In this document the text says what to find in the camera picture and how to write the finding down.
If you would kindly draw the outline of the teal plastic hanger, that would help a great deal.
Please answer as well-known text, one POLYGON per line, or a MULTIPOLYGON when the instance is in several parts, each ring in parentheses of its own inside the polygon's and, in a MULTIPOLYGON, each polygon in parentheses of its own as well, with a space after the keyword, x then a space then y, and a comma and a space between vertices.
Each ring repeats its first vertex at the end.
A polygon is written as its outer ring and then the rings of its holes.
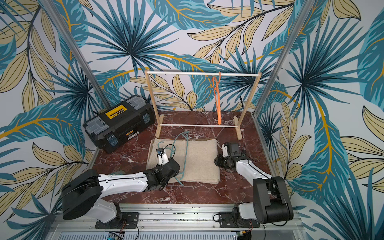
POLYGON ((174 139, 173 143, 171 144, 172 148, 171 148, 171 153, 176 153, 176 147, 174 146, 174 144, 176 143, 176 140, 179 138, 179 136, 182 136, 184 137, 185 141, 186 141, 186 151, 185 151, 185 158, 184 158, 184 164, 183 164, 183 170, 181 171, 181 173, 179 173, 179 175, 181 175, 180 178, 178 177, 175 177, 176 181, 181 185, 181 186, 185 186, 181 180, 184 178, 184 175, 185 175, 185 168, 186 168, 186 163, 187 163, 187 156, 188 156, 188 144, 189 144, 189 133, 190 131, 184 131, 184 132, 181 132, 180 134, 178 134, 176 136, 176 138, 174 139))

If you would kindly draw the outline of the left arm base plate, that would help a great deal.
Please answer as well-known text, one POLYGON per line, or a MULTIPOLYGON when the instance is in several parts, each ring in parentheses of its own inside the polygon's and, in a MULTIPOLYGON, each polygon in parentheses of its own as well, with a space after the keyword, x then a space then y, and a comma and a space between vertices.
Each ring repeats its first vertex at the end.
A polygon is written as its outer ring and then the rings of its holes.
POLYGON ((116 218, 106 224, 97 220, 95 228, 96 229, 136 229, 138 225, 140 213, 138 212, 128 212, 122 213, 121 218, 116 218))

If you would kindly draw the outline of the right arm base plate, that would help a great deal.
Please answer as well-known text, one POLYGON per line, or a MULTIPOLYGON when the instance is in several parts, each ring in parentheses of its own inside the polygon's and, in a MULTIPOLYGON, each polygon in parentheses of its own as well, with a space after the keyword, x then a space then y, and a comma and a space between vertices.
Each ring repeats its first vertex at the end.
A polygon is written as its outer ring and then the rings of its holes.
POLYGON ((254 219, 243 219, 240 214, 235 212, 219 212, 213 217, 215 222, 218 222, 222 229, 232 228, 259 228, 261 225, 254 219))

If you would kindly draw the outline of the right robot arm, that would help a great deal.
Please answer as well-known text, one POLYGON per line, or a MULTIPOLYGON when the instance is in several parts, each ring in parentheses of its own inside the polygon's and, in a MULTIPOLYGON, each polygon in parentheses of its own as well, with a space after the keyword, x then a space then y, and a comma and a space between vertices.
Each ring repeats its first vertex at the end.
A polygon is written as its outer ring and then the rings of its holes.
POLYGON ((236 204, 231 212, 220 212, 222 228, 259 227, 260 224, 273 224, 291 221, 294 211, 285 180, 273 177, 256 167, 246 151, 238 144, 224 143, 222 153, 214 163, 217 167, 231 170, 243 176, 253 187, 253 201, 236 204))

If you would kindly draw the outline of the orange plastic hanger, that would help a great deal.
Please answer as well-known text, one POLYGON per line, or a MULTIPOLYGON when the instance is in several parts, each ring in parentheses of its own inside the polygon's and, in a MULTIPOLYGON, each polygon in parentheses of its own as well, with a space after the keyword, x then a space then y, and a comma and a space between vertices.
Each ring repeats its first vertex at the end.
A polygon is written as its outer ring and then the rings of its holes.
POLYGON ((218 115, 218 124, 222 124, 222 115, 221 115, 221 98, 220 98, 220 88, 219 83, 221 82, 221 72, 218 73, 218 78, 216 76, 212 77, 213 81, 213 90, 215 96, 215 102, 217 107, 217 115, 218 115))

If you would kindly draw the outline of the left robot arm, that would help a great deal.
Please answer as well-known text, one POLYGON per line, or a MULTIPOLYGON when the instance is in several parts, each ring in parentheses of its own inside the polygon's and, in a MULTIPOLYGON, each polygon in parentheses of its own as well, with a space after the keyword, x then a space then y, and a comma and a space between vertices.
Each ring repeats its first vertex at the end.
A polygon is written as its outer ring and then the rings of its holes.
POLYGON ((131 175, 104 175, 87 170, 62 188, 63 219, 86 216, 107 226, 118 226, 123 222, 121 208, 118 203, 105 201, 104 197, 162 190, 179 172, 180 165, 173 158, 131 175))

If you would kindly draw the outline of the beige knitted scarf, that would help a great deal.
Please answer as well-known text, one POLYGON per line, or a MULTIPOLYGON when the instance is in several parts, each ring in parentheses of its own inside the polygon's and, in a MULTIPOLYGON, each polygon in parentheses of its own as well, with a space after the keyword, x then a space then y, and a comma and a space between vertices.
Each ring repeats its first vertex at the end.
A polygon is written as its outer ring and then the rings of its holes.
MULTIPOLYGON (((157 164, 156 149, 166 147, 165 152, 167 155, 171 153, 171 144, 173 140, 166 139, 154 139, 151 141, 150 152, 147 160, 147 169, 152 169, 157 164)), ((176 153, 174 154, 174 160, 180 165, 180 173, 183 170, 186 141, 177 140, 174 144, 176 147, 176 153)), ((220 181, 220 169, 214 163, 214 159, 218 155, 218 146, 216 140, 189 140, 188 144, 188 156, 185 168, 184 178, 181 180, 184 182, 199 182, 206 184, 217 185, 220 181)), ((170 183, 177 183, 175 178, 172 178, 170 183)))

